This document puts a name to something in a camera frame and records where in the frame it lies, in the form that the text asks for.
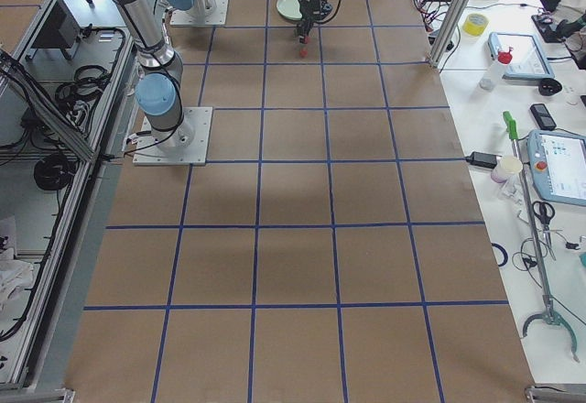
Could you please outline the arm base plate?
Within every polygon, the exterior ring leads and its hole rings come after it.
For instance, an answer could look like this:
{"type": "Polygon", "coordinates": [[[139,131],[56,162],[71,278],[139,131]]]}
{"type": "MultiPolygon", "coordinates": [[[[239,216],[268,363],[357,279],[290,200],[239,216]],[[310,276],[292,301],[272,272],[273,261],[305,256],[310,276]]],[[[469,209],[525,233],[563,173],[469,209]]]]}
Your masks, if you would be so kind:
{"type": "Polygon", "coordinates": [[[229,0],[168,0],[173,27],[214,27],[226,23],[229,0]]]}
{"type": "Polygon", "coordinates": [[[168,138],[153,131],[147,118],[143,117],[142,131],[150,134],[137,140],[137,152],[133,155],[136,166],[204,166],[207,161],[212,127],[211,107],[184,107],[182,124],[168,138]]]}

